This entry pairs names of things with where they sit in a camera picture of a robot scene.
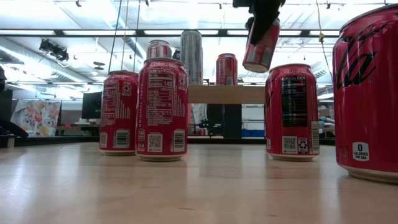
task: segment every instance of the black label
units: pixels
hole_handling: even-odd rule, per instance
[[[283,127],[307,127],[307,93],[304,76],[282,78]]]
[[[386,22],[382,26],[375,28],[375,25],[371,24],[365,27],[361,32],[355,35],[355,37],[341,37],[337,42],[349,43],[347,49],[341,58],[340,65],[336,74],[336,89],[339,90],[341,87],[349,87],[350,85],[359,85],[369,77],[372,72],[375,71],[376,66],[368,68],[376,56],[376,51],[366,52],[358,54],[358,50],[363,47],[364,41],[382,31],[387,24]],[[351,51],[354,51],[353,56],[348,58]],[[347,61],[350,61],[348,71],[343,74],[344,68],[347,66]]]

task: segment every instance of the coca-cola zero can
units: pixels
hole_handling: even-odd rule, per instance
[[[337,163],[349,174],[398,183],[398,4],[345,24],[333,49]]]
[[[110,72],[104,81],[99,150],[109,156],[134,155],[138,74]]]
[[[263,73],[269,70],[272,56],[274,55],[280,31],[279,19],[274,21],[271,28],[256,45],[250,43],[253,28],[254,26],[250,30],[246,44],[243,67],[250,72]]]
[[[309,65],[271,69],[264,106],[268,155],[290,161],[319,155],[317,81]]]
[[[234,54],[221,54],[216,61],[216,85],[238,85],[238,60]]]
[[[147,59],[157,57],[172,57],[172,49],[170,44],[164,40],[152,40],[149,42],[147,49]]]
[[[174,161],[187,153],[188,75],[181,61],[152,58],[139,75],[136,155]]]

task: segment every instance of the red can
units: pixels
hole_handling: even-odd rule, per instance
[[[149,42],[147,49],[147,59],[156,57],[172,57],[172,49],[170,44],[164,40],[152,40]]]
[[[271,28],[264,34],[256,44],[250,44],[253,27],[250,30],[246,53],[243,58],[243,67],[250,72],[263,73],[269,70],[272,56],[274,55],[276,43],[279,37],[279,19],[276,19]]]
[[[398,4],[345,24],[333,49],[337,163],[398,183]]]
[[[309,65],[271,69],[264,106],[268,155],[291,161],[319,155],[317,81]]]
[[[181,61],[152,58],[139,75],[136,155],[174,161],[187,153],[188,75]]]
[[[220,54],[216,61],[216,85],[238,85],[238,60],[235,54]]]
[[[134,155],[138,74],[115,71],[104,81],[99,150],[109,156]]]

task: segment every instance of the wooden table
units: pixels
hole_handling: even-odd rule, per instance
[[[0,149],[0,223],[397,223],[398,186],[260,145],[189,145],[178,162],[106,157],[97,143]]]

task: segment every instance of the shelf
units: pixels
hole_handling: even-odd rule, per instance
[[[264,104],[264,86],[190,86],[189,103]]]

